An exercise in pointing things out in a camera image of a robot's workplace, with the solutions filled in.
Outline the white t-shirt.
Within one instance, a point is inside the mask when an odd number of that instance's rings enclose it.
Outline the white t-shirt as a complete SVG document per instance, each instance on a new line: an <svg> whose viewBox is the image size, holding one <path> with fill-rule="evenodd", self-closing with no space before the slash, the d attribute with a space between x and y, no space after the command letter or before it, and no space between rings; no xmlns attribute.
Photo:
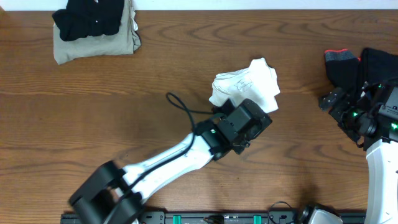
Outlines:
<svg viewBox="0 0 398 224"><path fill-rule="evenodd" d="M265 113L279 109L275 99L280 93L277 73L264 58L252 60L248 68L217 74L212 89L209 101L215 106L222 106L227 100L238 106L250 99Z"/></svg>

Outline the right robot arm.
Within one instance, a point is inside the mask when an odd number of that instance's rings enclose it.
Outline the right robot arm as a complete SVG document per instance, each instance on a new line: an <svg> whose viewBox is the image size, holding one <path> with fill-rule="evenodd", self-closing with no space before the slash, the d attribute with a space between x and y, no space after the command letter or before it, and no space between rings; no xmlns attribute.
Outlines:
<svg viewBox="0 0 398 224"><path fill-rule="evenodd" d="M366 152L369 171L365 223L397 223L397 85L366 84L359 99L341 87L319 97L318 106Z"/></svg>

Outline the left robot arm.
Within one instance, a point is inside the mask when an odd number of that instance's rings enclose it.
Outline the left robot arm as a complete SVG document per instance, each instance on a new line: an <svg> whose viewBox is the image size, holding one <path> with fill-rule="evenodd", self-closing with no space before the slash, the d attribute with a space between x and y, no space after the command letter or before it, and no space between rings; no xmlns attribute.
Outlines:
<svg viewBox="0 0 398 224"><path fill-rule="evenodd" d="M145 203L158 190L230 151L242 153L271 122L252 100L238 106L227 100L218 113L195 124L183 141L161 154L124 167L114 161L100 165L69 204L82 223L138 223Z"/></svg>

